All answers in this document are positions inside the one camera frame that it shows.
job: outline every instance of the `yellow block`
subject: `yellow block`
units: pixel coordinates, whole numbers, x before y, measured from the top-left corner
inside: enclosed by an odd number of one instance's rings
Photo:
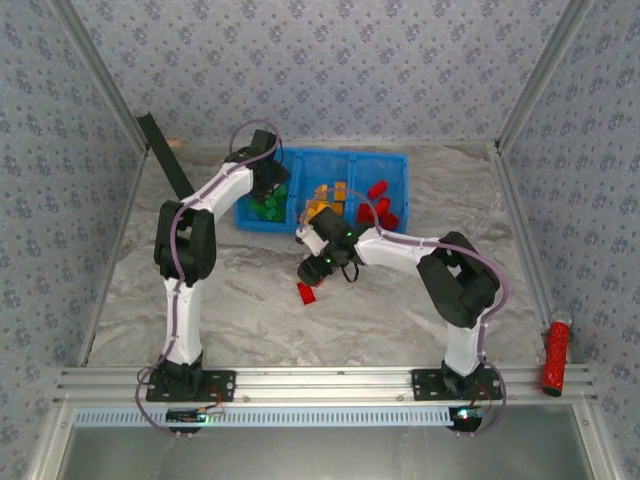
[[[316,200],[326,200],[327,199],[327,186],[320,185],[316,188]]]
[[[331,208],[338,215],[344,215],[344,203],[332,203]]]
[[[346,182],[336,182],[336,190],[333,192],[333,199],[336,202],[345,202],[347,200],[346,190],[338,190],[339,188],[347,188]]]
[[[307,218],[305,218],[303,220],[303,223],[306,225],[307,223],[309,223],[309,220],[311,220],[313,217],[316,216],[316,212],[313,208],[310,208],[309,210],[307,210]]]
[[[325,208],[329,208],[329,202],[318,202],[317,206],[315,206],[316,213],[320,213]]]

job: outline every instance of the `gray marble floor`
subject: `gray marble floor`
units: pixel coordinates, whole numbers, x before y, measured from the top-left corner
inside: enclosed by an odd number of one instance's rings
[[[367,150],[389,150],[369,147]],[[501,364],[531,364],[542,350],[514,240],[490,162],[447,147],[393,149],[410,158],[408,233],[441,236],[458,230],[495,259],[512,297],[490,324],[486,348]],[[199,187],[218,170],[222,151],[177,150]],[[160,205],[173,199],[157,161],[144,167],[113,281],[96,332],[90,365],[143,365],[161,353],[165,293],[153,262]],[[368,267],[355,284],[341,275],[303,306],[296,268],[306,256],[292,235],[236,230],[233,213],[217,224],[218,260],[206,280],[201,322],[209,365],[439,364],[446,326],[417,278]]]

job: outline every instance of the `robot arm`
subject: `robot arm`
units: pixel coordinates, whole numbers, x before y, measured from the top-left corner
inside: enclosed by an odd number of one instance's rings
[[[240,197],[250,193],[257,201],[266,199],[289,177],[274,155],[258,162],[242,162],[274,147],[275,135],[256,130],[251,145],[231,154],[220,171],[194,194],[180,202],[167,201],[160,210],[154,260],[160,266],[167,292],[167,334],[163,351],[174,341],[166,362],[171,366],[192,366],[201,361],[200,305],[202,282],[216,261],[215,224]],[[183,205],[176,238],[176,250],[184,272],[184,283],[176,291],[179,274],[171,253],[170,236],[173,220]],[[177,322],[175,338],[174,321]]]
[[[395,241],[383,238],[369,226],[352,228],[331,209],[324,209],[296,233],[312,255],[298,268],[307,285],[316,285],[337,268],[356,265],[384,265],[418,275],[436,310],[447,322],[447,351],[442,365],[449,391],[464,395],[465,384],[479,369],[479,331],[482,316],[493,304],[500,288],[498,279],[479,262],[456,252],[415,246],[416,238],[394,234]],[[434,242],[473,250],[466,238],[456,232]],[[456,275],[449,269],[459,268]]]

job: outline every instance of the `patterned wallpaper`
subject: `patterned wallpaper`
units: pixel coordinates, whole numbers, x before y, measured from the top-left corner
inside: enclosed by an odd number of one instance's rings
[[[78,357],[137,165],[56,19],[0,2],[0,478]]]
[[[596,0],[509,152],[573,354],[640,478],[640,4]]]
[[[227,141],[495,138],[566,0],[76,0],[137,115]]]

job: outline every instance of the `purple cable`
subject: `purple cable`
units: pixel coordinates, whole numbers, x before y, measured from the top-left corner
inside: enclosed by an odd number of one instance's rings
[[[506,277],[506,275],[502,272],[502,270],[500,269],[500,267],[498,267],[498,265],[495,264],[495,262],[493,262],[492,260],[489,260],[488,258],[480,255],[477,252],[474,252],[473,250],[469,250],[466,249],[464,247],[459,247],[457,245],[449,245],[447,243],[441,243],[441,242],[434,242],[431,240],[425,240],[423,238],[417,239],[417,240],[407,240],[406,238],[400,238],[398,236],[394,236],[393,234],[389,234],[389,232],[387,232],[386,230],[384,230],[381,226],[380,226],[380,222],[378,220],[378,213],[376,212],[376,209],[374,208],[374,206],[372,205],[372,203],[369,201],[369,199],[363,195],[360,192],[356,192],[355,190],[351,189],[351,188],[328,188],[326,190],[323,190],[322,193],[318,193],[317,195],[315,195],[313,197],[313,200],[316,200],[318,195],[323,195],[332,191],[344,191],[347,192],[348,194],[351,195],[355,195],[356,197],[360,198],[361,200],[363,200],[372,210],[373,212],[373,219],[374,219],[374,223],[375,223],[375,227],[376,227],[376,231],[380,234],[380,236],[382,238],[384,238],[385,240],[389,240],[390,242],[394,242],[394,243],[398,243],[400,245],[409,245],[409,246],[413,246],[413,247],[432,247],[432,248],[442,248],[445,250],[452,250],[454,252],[458,252],[461,253],[463,255],[466,255],[468,257],[473,258],[474,260],[479,261],[480,263],[484,264],[487,268],[489,268],[489,270],[491,270],[496,277],[498,277],[498,280],[500,281],[500,285],[502,286],[502,297],[500,298],[500,301],[495,304],[483,317],[482,317],[482,321],[480,322],[480,329],[478,331],[478,350],[477,350],[477,354],[478,354],[478,360],[480,361],[481,364],[489,367],[490,369],[492,369],[494,372],[496,372],[496,375],[498,376],[498,382],[500,383],[500,389],[502,390],[502,405],[500,407],[500,411],[498,412],[498,415],[496,415],[496,417],[493,419],[493,421],[485,428],[483,428],[482,430],[480,430],[479,432],[458,432],[458,436],[460,435],[464,435],[464,436],[468,436],[468,437],[477,437],[478,435],[484,435],[488,432],[490,432],[491,430],[493,430],[495,427],[498,426],[498,424],[500,423],[500,421],[502,420],[502,417],[504,416],[504,411],[505,408],[507,406],[507,386],[504,382],[504,378],[502,376],[502,373],[500,372],[500,370],[498,370],[498,368],[493,365],[492,363],[490,363],[489,361],[487,361],[484,357],[484,337],[485,337],[485,333],[486,333],[486,329],[487,329],[487,324],[489,322],[489,319],[491,317],[493,317],[496,313],[498,313],[507,303],[507,301],[509,300],[509,294],[510,294],[510,286],[509,286],[509,279]],[[302,212],[302,216],[301,218],[306,218],[307,216],[307,212],[309,210],[309,208],[305,208],[304,211]]]
[[[235,172],[241,167],[245,167],[251,163],[262,160],[263,158],[268,157],[269,155],[271,155],[276,151],[276,149],[278,148],[278,144],[280,143],[280,132],[278,132],[278,128],[269,120],[254,119],[254,120],[248,120],[244,122],[243,124],[236,127],[236,129],[233,131],[233,133],[231,134],[231,140],[229,141],[229,153],[233,153],[233,141],[235,140],[240,130],[242,130],[247,125],[251,125],[253,123],[264,123],[268,125],[275,132],[276,141],[273,147],[271,147],[269,150],[267,150],[266,152],[260,155],[256,155],[255,157],[251,157],[243,162],[240,162],[232,166],[228,171],[224,173],[224,175],[220,176],[215,182],[213,182],[204,192],[198,194],[196,198],[182,205],[182,207],[180,207],[180,209],[178,209],[178,211],[176,212],[175,217],[173,217],[173,222],[171,222],[171,233],[169,235],[169,244],[171,247],[171,258],[173,259],[173,263],[176,267],[176,270],[178,271],[178,277],[179,277],[178,282],[176,283],[176,286],[173,289],[174,295],[173,295],[173,302],[171,306],[171,316],[172,316],[171,341],[169,342],[169,345],[167,345],[167,349],[165,350],[165,352],[160,356],[160,358],[158,358],[156,363],[154,363],[149,368],[147,368],[145,372],[138,379],[138,385],[136,385],[134,400],[136,402],[138,410],[140,411],[144,419],[153,428],[155,428],[156,430],[158,430],[159,432],[165,435],[170,435],[172,437],[173,436],[179,437],[180,433],[179,432],[173,433],[168,428],[158,425],[153,420],[153,418],[151,418],[151,416],[146,412],[146,410],[144,409],[144,406],[142,405],[142,401],[140,400],[140,391],[142,390],[142,386],[144,385],[144,382],[147,379],[147,377],[149,377],[151,373],[169,357],[169,355],[171,354],[171,350],[173,350],[173,346],[176,343],[176,334],[178,332],[178,294],[180,293],[180,287],[182,286],[185,280],[184,270],[182,269],[182,265],[180,265],[180,259],[178,258],[178,250],[176,248],[176,232],[178,230],[178,223],[180,222],[180,219],[182,218],[182,215],[184,214],[184,212],[186,212],[189,208],[197,204],[202,199],[202,197],[206,197],[207,195],[209,195],[218,185],[220,185],[220,183],[224,179],[226,179],[229,176],[229,174]]]

